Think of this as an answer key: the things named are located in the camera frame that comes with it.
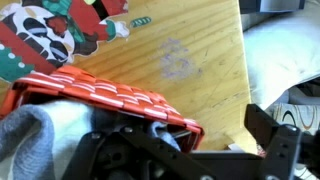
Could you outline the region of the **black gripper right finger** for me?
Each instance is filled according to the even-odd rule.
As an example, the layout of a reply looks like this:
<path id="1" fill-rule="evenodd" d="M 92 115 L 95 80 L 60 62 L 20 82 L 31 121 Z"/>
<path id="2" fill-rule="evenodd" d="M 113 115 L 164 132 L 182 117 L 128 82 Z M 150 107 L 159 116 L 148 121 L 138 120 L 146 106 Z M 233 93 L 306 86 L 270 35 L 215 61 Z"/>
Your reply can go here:
<path id="1" fill-rule="evenodd" d="M 295 175 L 297 164 L 320 177 L 319 132 L 311 135 L 295 125 L 279 124 L 256 104 L 246 106 L 244 126 L 266 152 L 258 180 L 302 180 Z"/>

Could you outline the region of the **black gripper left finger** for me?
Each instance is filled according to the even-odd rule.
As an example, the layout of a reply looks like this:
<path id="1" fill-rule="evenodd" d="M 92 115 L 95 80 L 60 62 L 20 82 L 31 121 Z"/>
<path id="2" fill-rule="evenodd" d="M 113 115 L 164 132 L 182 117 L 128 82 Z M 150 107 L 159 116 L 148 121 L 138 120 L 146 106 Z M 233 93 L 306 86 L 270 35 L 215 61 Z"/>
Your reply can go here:
<path id="1" fill-rule="evenodd" d="M 62 180 L 214 180 L 190 156 L 140 128 L 85 134 Z"/>

